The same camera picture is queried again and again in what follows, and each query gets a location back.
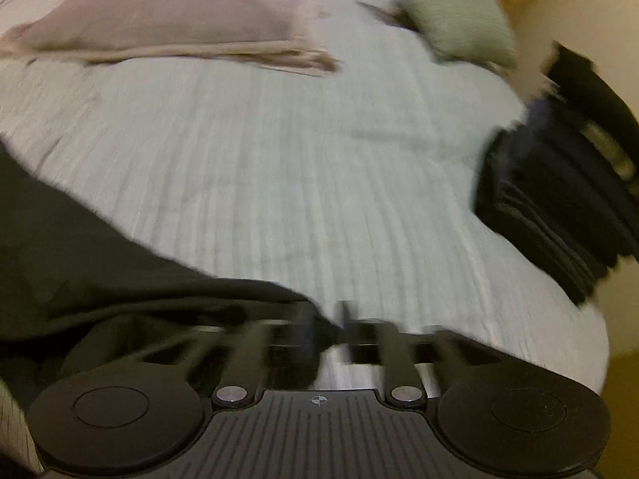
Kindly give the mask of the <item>black long-sleeve sweater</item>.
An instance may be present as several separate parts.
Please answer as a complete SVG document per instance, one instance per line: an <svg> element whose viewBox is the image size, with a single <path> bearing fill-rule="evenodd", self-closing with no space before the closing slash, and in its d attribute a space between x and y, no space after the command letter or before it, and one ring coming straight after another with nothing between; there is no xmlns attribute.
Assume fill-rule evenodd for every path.
<svg viewBox="0 0 639 479"><path fill-rule="evenodd" d="M142 247L1 151L1 378L22 409L63 377L89 371L196 325L262 319L306 328L306 387L339 330L278 284L211 277Z"/></svg>

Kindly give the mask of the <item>stack of dark folded clothes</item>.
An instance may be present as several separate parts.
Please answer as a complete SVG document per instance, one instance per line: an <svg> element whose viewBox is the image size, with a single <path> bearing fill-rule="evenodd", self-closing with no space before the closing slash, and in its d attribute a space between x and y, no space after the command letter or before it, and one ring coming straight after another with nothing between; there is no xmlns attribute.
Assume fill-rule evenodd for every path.
<svg viewBox="0 0 639 479"><path fill-rule="evenodd" d="M638 120L563 44L545 75L549 89L485 148L473 212L579 305L638 255Z"/></svg>

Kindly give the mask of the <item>white striped bedspread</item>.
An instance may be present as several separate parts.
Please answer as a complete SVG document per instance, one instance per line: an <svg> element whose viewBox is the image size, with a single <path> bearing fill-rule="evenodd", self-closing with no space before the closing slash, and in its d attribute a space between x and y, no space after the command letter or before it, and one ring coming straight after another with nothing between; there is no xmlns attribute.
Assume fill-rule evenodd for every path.
<svg viewBox="0 0 639 479"><path fill-rule="evenodd" d="M474 168L520 116L507 84L432 62L387 0L316 0L342 62L307 77L227 61L1 63L1 130L126 235L326 314L445 325L600 388L607 332L471 213Z"/></svg>

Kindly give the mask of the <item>mauve folded blanket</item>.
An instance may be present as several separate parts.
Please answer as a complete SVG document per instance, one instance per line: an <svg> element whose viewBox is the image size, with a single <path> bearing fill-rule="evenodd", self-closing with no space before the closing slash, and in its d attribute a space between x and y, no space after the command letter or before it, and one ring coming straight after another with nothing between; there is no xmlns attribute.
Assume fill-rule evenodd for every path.
<svg viewBox="0 0 639 479"><path fill-rule="evenodd" d="M227 57L294 73L333 73L313 40L313 0L64 0L1 37L4 55L117 63Z"/></svg>

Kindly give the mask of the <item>green textured pillow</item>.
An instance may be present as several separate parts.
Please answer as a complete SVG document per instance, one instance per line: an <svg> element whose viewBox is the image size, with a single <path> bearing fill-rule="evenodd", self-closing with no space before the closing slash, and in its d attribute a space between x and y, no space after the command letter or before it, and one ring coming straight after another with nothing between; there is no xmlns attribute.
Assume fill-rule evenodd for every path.
<svg viewBox="0 0 639 479"><path fill-rule="evenodd" d="M440 62L517 66L516 38L497 0L402 0Z"/></svg>

